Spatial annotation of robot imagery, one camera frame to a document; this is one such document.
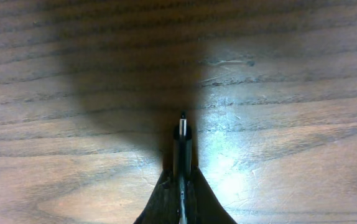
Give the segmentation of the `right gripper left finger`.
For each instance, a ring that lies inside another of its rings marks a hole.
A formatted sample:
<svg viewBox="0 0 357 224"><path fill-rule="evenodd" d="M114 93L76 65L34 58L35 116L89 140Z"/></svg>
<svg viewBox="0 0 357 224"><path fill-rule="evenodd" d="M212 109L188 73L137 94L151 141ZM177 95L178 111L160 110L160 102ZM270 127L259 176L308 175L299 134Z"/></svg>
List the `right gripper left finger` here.
<svg viewBox="0 0 357 224"><path fill-rule="evenodd" d="M163 170L151 196L134 224L174 224L179 222L177 188L171 170Z"/></svg>

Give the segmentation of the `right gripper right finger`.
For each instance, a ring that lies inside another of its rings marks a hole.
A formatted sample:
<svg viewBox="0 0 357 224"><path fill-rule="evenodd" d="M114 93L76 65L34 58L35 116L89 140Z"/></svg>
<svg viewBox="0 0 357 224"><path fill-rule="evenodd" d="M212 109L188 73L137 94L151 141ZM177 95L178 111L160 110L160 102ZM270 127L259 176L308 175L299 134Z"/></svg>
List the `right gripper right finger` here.
<svg viewBox="0 0 357 224"><path fill-rule="evenodd" d="M186 216L189 224L237 224L219 203L205 176L191 167L186 183Z"/></svg>

